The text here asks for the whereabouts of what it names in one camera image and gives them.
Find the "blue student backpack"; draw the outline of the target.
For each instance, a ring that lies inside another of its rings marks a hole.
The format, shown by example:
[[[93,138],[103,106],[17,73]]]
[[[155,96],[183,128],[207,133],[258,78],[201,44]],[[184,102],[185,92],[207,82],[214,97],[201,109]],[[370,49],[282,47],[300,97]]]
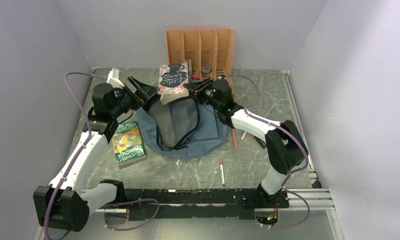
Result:
[[[141,137],[152,151],[180,160],[203,157],[225,144],[230,127],[192,94],[162,104],[154,95],[136,111]]]

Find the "floral Little Women book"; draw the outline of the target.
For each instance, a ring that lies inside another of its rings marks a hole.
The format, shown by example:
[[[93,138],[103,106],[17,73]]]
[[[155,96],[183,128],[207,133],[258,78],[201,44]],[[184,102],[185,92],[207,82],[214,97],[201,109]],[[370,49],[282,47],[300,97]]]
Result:
[[[188,73],[186,62],[181,64],[162,64],[160,66],[158,95],[163,105],[189,95],[188,90],[184,87],[184,84],[189,82]]]

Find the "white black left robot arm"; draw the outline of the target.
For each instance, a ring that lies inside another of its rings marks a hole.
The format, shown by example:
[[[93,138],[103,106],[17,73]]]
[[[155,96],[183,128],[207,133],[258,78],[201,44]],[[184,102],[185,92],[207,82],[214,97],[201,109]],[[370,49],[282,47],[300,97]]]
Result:
[[[108,79],[93,88],[93,106],[86,113],[81,139],[59,173],[47,186],[38,186],[33,198],[40,226],[79,232],[89,216],[106,205],[119,208],[127,200],[121,181],[105,179],[82,191],[89,167],[118,128],[118,117],[136,111],[158,93],[156,86],[128,77],[125,83]]]

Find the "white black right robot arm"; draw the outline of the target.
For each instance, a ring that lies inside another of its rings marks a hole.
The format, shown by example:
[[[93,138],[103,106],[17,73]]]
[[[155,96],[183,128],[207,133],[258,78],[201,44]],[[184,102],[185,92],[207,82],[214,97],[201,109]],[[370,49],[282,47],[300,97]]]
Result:
[[[235,102],[232,89],[225,79],[207,79],[186,83],[184,87],[201,103],[211,105],[225,125],[245,131],[265,142],[271,167],[259,185],[258,202],[270,207],[294,168],[308,163],[308,150],[294,122],[278,122],[250,112]]]

